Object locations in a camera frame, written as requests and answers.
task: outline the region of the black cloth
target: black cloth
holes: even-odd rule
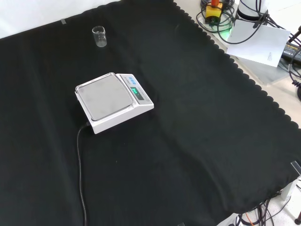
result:
[[[82,131],[91,226],[214,226],[297,177],[297,125],[172,1],[66,22],[0,40],[0,225],[82,225],[74,91],[109,72],[134,74],[155,108]]]

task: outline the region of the white scale housing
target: white scale housing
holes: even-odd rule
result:
[[[132,74],[108,73],[75,88],[95,134],[154,108]]]

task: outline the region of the green light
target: green light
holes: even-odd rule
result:
[[[132,91],[137,94],[137,90],[135,88],[132,88]]]

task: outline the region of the white table surface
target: white table surface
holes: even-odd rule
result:
[[[291,30],[295,33],[298,27],[301,25],[300,12],[301,12],[301,0],[287,0],[285,3],[279,0],[272,0],[274,2],[271,12],[272,18],[284,28]],[[177,5],[183,9],[190,17],[197,23],[196,15],[201,11],[200,0],[174,0]],[[213,34],[207,33],[215,43],[227,51],[225,45],[223,45]],[[242,61],[237,57],[232,56],[238,67],[241,68],[244,73],[248,74],[257,85],[260,85],[262,90],[268,93],[268,96],[272,97],[275,102],[279,104],[279,107],[285,110],[285,113],[289,115],[292,121],[296,122],[301,127],[301,101],[297,97],[297,88],[292,85],[292,80],[287,73],[287,77],[273,83],[272,85],[265,86],[260,83],[257,75],[249,70]]]

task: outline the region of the green digital display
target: green digital display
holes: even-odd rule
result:
[[[136,87],[131,87],[131,90],[135,94],[135,96],[138,98],[138,100],[144,100]]]

